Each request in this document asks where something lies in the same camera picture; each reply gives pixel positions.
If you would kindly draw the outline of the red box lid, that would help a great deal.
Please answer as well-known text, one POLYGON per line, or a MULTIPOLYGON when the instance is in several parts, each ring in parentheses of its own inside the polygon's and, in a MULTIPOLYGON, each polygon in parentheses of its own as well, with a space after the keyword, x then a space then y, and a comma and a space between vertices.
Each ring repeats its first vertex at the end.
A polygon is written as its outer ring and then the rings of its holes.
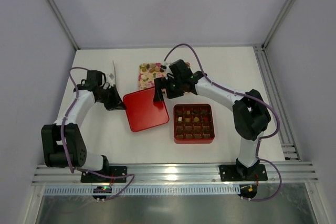
POLYGON ((164 101, 154 102, 155 88, 144 89, 126 94, 123 103, 132 132, 139 132, 169 121, 164 101))

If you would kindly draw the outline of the metal serving tongs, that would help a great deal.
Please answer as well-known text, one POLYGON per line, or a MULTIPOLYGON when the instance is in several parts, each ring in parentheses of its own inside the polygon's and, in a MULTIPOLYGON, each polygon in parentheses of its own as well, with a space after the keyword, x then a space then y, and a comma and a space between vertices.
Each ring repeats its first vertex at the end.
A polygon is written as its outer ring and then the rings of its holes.
POLYGON ((112 71, 111 73, 108 75, 109 79, 110 79, 110 85, 112 87, 114 87, 115 89, 118 89, 117 87, 117 72, 116 72, 116 64, 114 63, 114 61, 112 61, 112 71))

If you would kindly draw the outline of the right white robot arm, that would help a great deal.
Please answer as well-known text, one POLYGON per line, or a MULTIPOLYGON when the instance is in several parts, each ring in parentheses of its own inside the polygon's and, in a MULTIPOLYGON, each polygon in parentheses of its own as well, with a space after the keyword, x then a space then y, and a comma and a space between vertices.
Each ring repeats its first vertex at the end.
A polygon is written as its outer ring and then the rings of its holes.
POLYGON ((263 137, 271 116, 257 90, 234 91, 232 88, 215 84, 203 70, 193 72, 183 60, 170 64, 164 77, 155 78, 154 88, 154 102, 192 93, 227 109, 240 144, 234 163, 219 166, 221 181, 268 180, 266 167, 258 158, 258 150, 259 140, 263 137))

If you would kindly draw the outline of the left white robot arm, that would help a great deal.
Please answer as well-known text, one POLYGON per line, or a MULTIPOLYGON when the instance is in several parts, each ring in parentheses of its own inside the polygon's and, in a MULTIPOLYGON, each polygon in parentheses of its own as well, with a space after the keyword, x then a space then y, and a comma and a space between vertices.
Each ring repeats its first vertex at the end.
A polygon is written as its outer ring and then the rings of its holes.
POLYGON ((53 124, 41 129, 44 161, 47 167, 68 167, 73 173, 82 172, 85 178, 124 179, 112 173, 106 156, 87 151, 80 132, 81 125, 89 110, 97 103, 107 111, 125 110, 115 84, 108 82, 105 73, 87 70, 86 78, 74 84, 74 95, 65 113, 53 124))

